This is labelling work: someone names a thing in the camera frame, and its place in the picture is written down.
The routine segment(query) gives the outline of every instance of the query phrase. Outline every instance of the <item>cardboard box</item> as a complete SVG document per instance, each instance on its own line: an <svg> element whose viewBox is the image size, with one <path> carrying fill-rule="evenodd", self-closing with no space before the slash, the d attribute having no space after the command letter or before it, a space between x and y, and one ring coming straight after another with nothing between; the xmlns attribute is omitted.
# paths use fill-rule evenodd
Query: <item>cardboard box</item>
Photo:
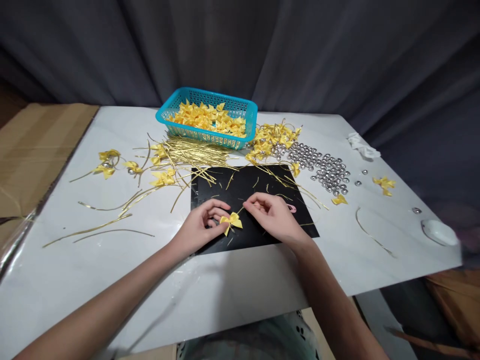
<svg viewBox="0 0 480 360"><path fill-rule="evenodd" d="M0 129L0 220L26 217L37 207L98 109L31 103ZM21 223L0 221L0 259L15 231L12 221Z"/></svg>

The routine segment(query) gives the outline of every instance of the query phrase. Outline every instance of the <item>white mouse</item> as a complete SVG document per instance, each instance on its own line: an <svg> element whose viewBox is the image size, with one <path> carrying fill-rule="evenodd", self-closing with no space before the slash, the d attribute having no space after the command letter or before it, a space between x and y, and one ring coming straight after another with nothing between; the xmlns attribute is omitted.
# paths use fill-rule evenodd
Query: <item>white mouse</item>
<svg viewBox="0 0 480 360"><path fill-rule="evenodd" d="M454 246L459 243L455 231L443 222L437 220L422 220L421 228L426 236L444 246Z"/></svg>

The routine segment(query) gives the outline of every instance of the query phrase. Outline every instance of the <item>plastic basket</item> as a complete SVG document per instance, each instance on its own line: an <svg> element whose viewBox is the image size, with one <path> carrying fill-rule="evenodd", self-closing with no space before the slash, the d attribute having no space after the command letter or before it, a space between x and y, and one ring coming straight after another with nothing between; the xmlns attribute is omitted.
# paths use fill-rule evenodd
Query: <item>plastic basket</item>
<svg viewBox="0 0 480 360"><path fill-rule="evenodd" d="M170 116L174 117L175 113L179 111L180 103L185 103L185 99L188 99L190 103L195 103L198 106L200 106L200 103L204 103L207 106L212 105L213 107L217 107L218 104L225 103L223 110L228 110L230 117L233 119L238 117L245 119L246 137L226 135L169 121ZM238 150L241 149L245 143L254 139L257 127L257 112L257 104L250 100L193 87L181 87L175 90L168 100L165 101L162 107L156 112L155 117L160 123L166 125L172 135L181 135L186 138L197 139Z"/></svg>

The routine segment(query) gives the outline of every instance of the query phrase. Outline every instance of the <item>white table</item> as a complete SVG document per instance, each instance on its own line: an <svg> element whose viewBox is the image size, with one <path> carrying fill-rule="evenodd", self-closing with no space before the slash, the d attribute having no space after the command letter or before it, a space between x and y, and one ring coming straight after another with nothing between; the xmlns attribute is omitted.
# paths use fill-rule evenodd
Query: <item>white table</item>
<svg viewBox="0 0 480 360"><path fill-rule="evenodd" d="M132 148L147 145L147 132L162 139L165 127L155 119L156 110L141 107L102 107L81 141L41 215L27 235L0 285L0 358L10 359L28 343L70 312L104 290L163 247L190 211L190 191L184 191L170 214L179 187L166 187L146 197L133 216L102 230L132 229L154 234L115 231L73 244L80 236L66 238L47 248L42 245L77 231L90 229L117 217L114 208L128 200L137 181L117 171L104 180L89 175L97 153L111 148L127 160L146 155ZM365 161L351 150L346 137L354 129L338 115L259 113L257 123L282 121L300 126L300 142L322 153L340 157L351 172L348 205L335 206L332 194L303 170L297 182L326 204L319 209L303 196L320 234L314 239L347 295L403 282L461 264L458 246L441 246L422 232L420 221L437 219L401 178L381 159ZM247 162L241 156L233 166ZM368 175L361 171L368 170ZM372 177L396 180L393 197L382 195ZM154 177L144 174L141 188ZM353 182L363 185L356 187ZM390 249L392 258L369 238L355 220ZM423 212L414 214L412 207ZM295 259L283 245L268 245L190 258L165 278L143 302L109 349L137 353L186 339L200 337L279 314L308 307L295 275Z"/></svg>

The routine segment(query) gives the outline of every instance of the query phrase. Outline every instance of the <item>black cutting mat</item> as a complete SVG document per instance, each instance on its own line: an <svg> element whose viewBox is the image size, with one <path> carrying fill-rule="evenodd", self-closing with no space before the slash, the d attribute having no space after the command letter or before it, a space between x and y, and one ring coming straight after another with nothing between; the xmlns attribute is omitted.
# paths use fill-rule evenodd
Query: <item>black cutting mat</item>
<svg viewBox="0 0 480 360"><path fill-rule="evenodd" d="M270 165L268 168L279 178L288 176L293 180L292 173L289 170L286 170L284 166ZM195 209L198 205L211 199L212 196L218 195L215 196L214 199L219 199L229 204L231 206L230 212L238 213L243 206L243 202L253 193L268 192L272 195L283 194L292 199L289 200L283 198L287 204L296 207L296 212L293 216L299 224L313 223L300 192L283 186L273 176L255 166L247 166L239 171L234 171L226 167L212 167L209 169L209 172L214 178L216 178L216 184L212 184L210 187L209 183L204 178L195 178L191 183L191 209ZM233 172L235 172L235 175L227 189L227 185ZM239 216L243 229L232 226L234 232L230 229L228 231L228 236L222 234L213 239L197 251L196 255L219 253L278 243L277 239L265 232L248 211L245 209L241 210ZM315 225L305 225L302 227L312 238L319 236Z"/></svg>

